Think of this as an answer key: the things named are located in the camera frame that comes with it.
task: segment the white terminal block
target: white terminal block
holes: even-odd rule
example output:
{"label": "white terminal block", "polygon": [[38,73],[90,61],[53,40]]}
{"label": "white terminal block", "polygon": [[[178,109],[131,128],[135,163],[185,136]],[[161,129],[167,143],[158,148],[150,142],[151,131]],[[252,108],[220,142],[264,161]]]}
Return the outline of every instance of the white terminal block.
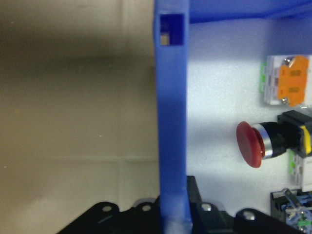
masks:
{"label": "white terminal block", "polygon": [[296,185],[300,186],[303,192],[312,191],[312,156],[302,158],[299,155],[293,155],[291,163],[294,166],[292,175]]}
{"label": "white terminal block", "polygon": [[[264,101],[270,105],[282,105],[283,102],[277,98],[278,80],[280,66],[285,58],[295,57],[296,55],[268,56],[267,65],[262,71],[265,76],[263,83]],[[305,90],[305,100],[303,106],[312,105],[312,55],[303,55],[309,59],[308,77]]]}

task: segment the screw head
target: screw head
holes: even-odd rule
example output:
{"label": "screw head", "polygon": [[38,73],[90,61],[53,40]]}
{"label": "screw head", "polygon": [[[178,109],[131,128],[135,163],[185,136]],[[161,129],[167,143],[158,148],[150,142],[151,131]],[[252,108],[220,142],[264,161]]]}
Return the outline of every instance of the screw head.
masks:
{"label": "screw head", "polygon": [[152,207],[150,205],[145,205],[145,206],[142,207],[142,210],[144,212],[150,211],[151,209],[152,209]]}
{"label": "screw head", "polygon": [[103,210],[104,212],[109,212],[109,211],[112,210],[112,207],[111,207],[111,206],[104,206],[104,207],[102,208],[102,210]]}
{"label": "screw head", "polygon": [[288,105],[289,104],[289,100],[288,100],[287,97],[282,98],[281,101],[282,101],[282,104],[284,104],[284,105]]}
{"label": "screw head", "polygon": [[243,216],[246,220],[255,220],[255,215],[251,211],[244,211]]}
{"label": "screw head", "polygon": [[201,204],[201,208],[203,209],[203,211],[211,211],[211,205],[209,203],[203,203]]}

